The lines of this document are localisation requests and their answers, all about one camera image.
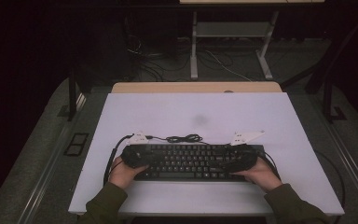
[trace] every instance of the cord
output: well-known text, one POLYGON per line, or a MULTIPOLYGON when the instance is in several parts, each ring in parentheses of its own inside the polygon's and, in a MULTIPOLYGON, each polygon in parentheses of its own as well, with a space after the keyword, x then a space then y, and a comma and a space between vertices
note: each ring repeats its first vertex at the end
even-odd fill
POLYGON ((245 78, 246 80, 252 82, 252 80, 251 80, 250 78, 245 77, 245 76, 243 76, 243 75, 241 75, 241 74, 238 74, 238 73, 233 72, 233 71, 229 70, 228 68, 226 68, 226 67, 216 58, 216 56, 214 56, 214 54, 212 54, 209 50, 205 50, 205 51, 206 51, 207 53, 209 53, 211 56, 213 56, 213 57, 220 63, 220 65, 221 65, 224 69, 226 69, 228 72, 230 72, 230 73, 232 73, 232 74, 234 74, 234 75, 237 75, 237 76, 239 76, 239 77, 243 77, 243 78, 245 78))
POLYGON ((112 172, 112 170, 118 166, 118 164, 117 164, 114 168, 111 169, 112 163, 113 163, 113 158, 116 156, 117 148, 120 146, 120 144, 125 139, 131 138, 132 136, 133 136, 133 134, 132 135, 126 135, 126 136, 122 137, 120 139, 120 141, 117 142, 116 146, 112 149, 112 153, 110 154, 109 161, 107 162, 106 169, 105 169, 105 172, 104 172, 104 175, 103 175, 103 184, 105 184, 107 182, 107 180, 109 179, 109 175, 112 172))
POLYGON ((187 143, 202 143, 205 145, 209 145, 208 143, 202 142, 202 137, 196 133, 189 134, 186 137, 171 136, 166 138, 160 138, 160 137, 148 135, 146 138, 147 139, 157 138, 159 140, 167 141, 168 143, 187 142, 187 143))
POLYGON ((161 81, 164 81, 164 79, 162 78, 162 74, 160 74, 158 71, 156 71, 154 68, 152 67, 149 67, 147 65, 144 65, 144 64, 141 64, 141 69, 143 71, 146 71, 146 73, 152 75, 155 79, 156 79, 156 82, 158 82, 158 78, 161 80, 161 81))
POLYGON ((274 165, 275 169, 278 170, 277 165, 275 164, 275 161, 272 159, 272 157, 267 152, 263 152, 263 153, 268 156, 269 160, 272 162, 272 164, 274 165))
POLYGON ((122 162, 123 162, 123 161, 120 161, 118 164, 116 164, 114 167, 112 167, 112 169, 110 169, 110 171, 109 171, 109 175, 108 175, 108 176, 110 176, 110 174, 112 173, 112 171, 113 171, 116 167, 118 167, 122 162))
POLYGON ((229 59, 229 62, 228 62, 228 63, 223 63, 221 60, 217 59, 216 53, 213 54, 211 51, 209 51, 209 50, 207 50, 207 49, 205 49, 204 51, 207 52, 210 56, 213 57, 213 60, 205 59, 205 60, 208 61, 209 63, 215 63, 215 64, 217 64, 217 65, 219 65, 219 66, 222 66, 222 65, 223 65, 223 66, 225 66, 225 67, 228 67, 228 66, 231 66, 231 65, 234 64, 234 61, 232 60, 232 58, 231 58, 229 55, 227 55, 225 52, 222 53, 222 56, 225 56, 226 58, 229 59))
POLYGON ((150 61, 148 61, 147 63, 151 63, 151 64, 155 65, 156 67, 158 67, 158 68, 161 69, 162 71, 174 72, 174 71, 180 71, 180 70, 182 70, 183 68, 185 68, 186 65, 187 65, 187 63, 188 63, 188 61, 189 61, 189 59, 190 59, 190 57, 186 57, 186 61, 185 61, 185 63, 184 63, 183 65, 181 65, 181 66, 179 66, 179 67, 177 67, 177 68, 171 68, 171 69, 164 68, 164 67, 162 67, 161 65, 159 65, 159 64, 157 64, 157 63, 152 63, 152 62, 150 62, 150 61))
MULTIPOLYGON (((336 165, 330 159, 328 159, 322 152, 317 151, 317 150, 314 150, 314 152, 316 154, 322 156, 327 162, 329 162, 330 165, 333 167, 333 169, 336 171, 336 173, 338 175, 338 178, 339 178, 339 183, 341 184, 341 188, 342 188, 341 206, 344 208, 345 207, 345 201, 346 201, 346 190, 345 190, 344 179, 342 178, 341 173, 339 172, 339 170, 336 167, 336 165)), ((336 220, 334 221, 334 224, 337 224, 340 219, 341 219, 341 217, 337 217, 336 220)))

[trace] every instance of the white desk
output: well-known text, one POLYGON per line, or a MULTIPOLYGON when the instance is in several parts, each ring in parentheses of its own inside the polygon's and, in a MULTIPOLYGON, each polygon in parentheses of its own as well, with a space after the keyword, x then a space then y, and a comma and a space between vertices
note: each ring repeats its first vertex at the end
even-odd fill
MULTIPOLYGON (((342 215, 337 196, 282 92, 109 94, 69 212, 86 211, 86 202, 103 186, 110 152, 124 135, 138 131, 159 137, 197 133, 205 142, 225 144, 235 132, 260 130, 266 133, 253 143, 264 145, 282 181, 327 215, 342 215)), ((272 215, 264 193, 248 183, 134 181, 127 192, 129 198, 119 210, 122 216, 272 215)))

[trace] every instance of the olive green sleeve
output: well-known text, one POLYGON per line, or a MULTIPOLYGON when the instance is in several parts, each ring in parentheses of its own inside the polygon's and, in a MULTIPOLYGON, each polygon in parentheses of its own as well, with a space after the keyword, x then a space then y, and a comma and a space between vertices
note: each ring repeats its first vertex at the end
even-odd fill
POLYGON ((106 183, 100 192, 86 204, 87 212, 79 218, 78 224, 118 222, 117 212, 127 199, 127 193, 114 184, 106 183))
POLYGON ((318 207, 302 201, 289 184, 269 192, 265 199, 271 206, 279 224, 329 223, 329 217, 318 207))

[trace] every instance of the keyboard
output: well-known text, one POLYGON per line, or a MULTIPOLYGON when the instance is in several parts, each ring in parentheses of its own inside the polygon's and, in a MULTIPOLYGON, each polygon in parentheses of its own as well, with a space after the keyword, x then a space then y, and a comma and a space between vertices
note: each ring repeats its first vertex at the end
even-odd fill
MULTIPOLYGON (((162 154, 163 161, 154 162, 138 174, 135 180, 147 181, 246 181, 242 175, 227 174, 220 168, 209 166, 208 161, 230 161, 232 153, 216 150, 223 145, 161 145, 148 144, 148 150, 162 154)), ((264 152, 261 145, 253 148, 264 152)))

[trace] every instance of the dark background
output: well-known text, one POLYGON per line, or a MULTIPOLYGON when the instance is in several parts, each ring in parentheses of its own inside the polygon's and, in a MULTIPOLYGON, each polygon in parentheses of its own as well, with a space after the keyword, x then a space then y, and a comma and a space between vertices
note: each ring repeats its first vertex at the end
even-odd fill
MULTIPOLYGON (((131 80, 126 51, 129 39, 125 35, 129 29, 146 44, 169 54, 175 53, 175 38, 191 32, 188 11, 137 11, 131 13, 130 24, 123 25, 122 16, 128 11, 65 10, 55 4, 53 0, 0 1, 0 186, 49 97, 71 68, 82 91, 131 80)), ((247 15, 257 18, 268 12, 257 9, 247 15)), ((201 16, 206 20, 243 18, 241 12, 228 16, 221 11, 208 11, 201 16)), ((358 1, 326 1, 323 7, 282 11, 274 37, 339 41, 356 22, 358 1)), ((332 74, 358 109, 358 32, 340 55, 332 74)))

